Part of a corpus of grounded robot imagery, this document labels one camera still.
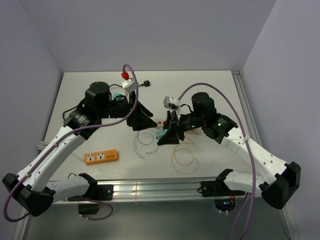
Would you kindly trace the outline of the teal charger with cable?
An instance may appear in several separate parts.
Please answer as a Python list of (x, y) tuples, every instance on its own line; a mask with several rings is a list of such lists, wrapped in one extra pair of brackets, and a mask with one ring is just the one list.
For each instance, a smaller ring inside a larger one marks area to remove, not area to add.
[(161, 128), (156, 132), (156, 138), (157, 140), (160, 140), (166, 133), (167, 133), (167, 129)]

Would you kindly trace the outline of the small teal plug adapter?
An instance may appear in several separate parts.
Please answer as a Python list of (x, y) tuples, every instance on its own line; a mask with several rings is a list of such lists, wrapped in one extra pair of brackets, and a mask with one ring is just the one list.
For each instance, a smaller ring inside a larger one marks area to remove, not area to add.
[(113, 95), (113, 100), (114, 100), (115, 102), (123, 102), (123, 101), (126, 101), (127, 98), (126, 98), (125, 95), (116, 92), (116, 93), (114, 93), (114, 95)]

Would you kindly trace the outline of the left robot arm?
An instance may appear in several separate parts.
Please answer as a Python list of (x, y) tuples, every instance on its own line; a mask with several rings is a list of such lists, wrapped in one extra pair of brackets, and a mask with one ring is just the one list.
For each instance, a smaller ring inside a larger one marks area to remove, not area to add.
[(58, 201), (78, 197), (97, 200), (98, 182), (87, 173), (73, 179), (50, 181), (52, 175), (69, 155), (101, 127), (102, 119), (126, 121), (133, 131), (155, 128), (153, 114), (139, 101), (137, 94), (127, 99), (113, 99), (110, 86), (102, 81), (92, 83), (84, 99), (63, 122), (49, 145), (27, 167), (17, 174), (8, 173), (2, 179), (9, 197), (14, 198), (30, 215), (37, 217)]

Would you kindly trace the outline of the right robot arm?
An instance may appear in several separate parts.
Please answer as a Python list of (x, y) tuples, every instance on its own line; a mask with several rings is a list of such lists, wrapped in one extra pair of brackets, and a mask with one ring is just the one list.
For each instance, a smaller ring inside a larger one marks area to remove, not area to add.
[(294, 161), (288, 163), (276, 157), (242, 133), (236, 122), (217, 112), (214, 100), (206, 92), (195, 93), (191, 102), (190, 113), (181, 114), (181, 102), (177, 98), (164, 98), (167, 117), (164, 127), (157, 132), (157, 144), (177, 145), (185, 139), (185, 132), (200, 128), (207, 137), (255, 168), (252, 174), (230, 168), (223, 170), (215, 180), (201, 182), (198, 191), (202, 196), (251, 193), (281, 210), (300, 186), (301, 167)]

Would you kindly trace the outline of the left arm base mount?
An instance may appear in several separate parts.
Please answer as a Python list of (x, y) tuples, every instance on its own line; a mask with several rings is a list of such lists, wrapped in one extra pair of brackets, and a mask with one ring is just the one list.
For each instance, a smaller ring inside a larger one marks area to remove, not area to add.
[(77, 203), (78, 213), (82, 217), (100, 219), (104, 214), (110, 216), (113, 212), (113, 207), (109, 204), (113, 199), (113, 193), (114, 186), (112, 184), (98, 184), (93, 193), (68, 197), (67, 201)]

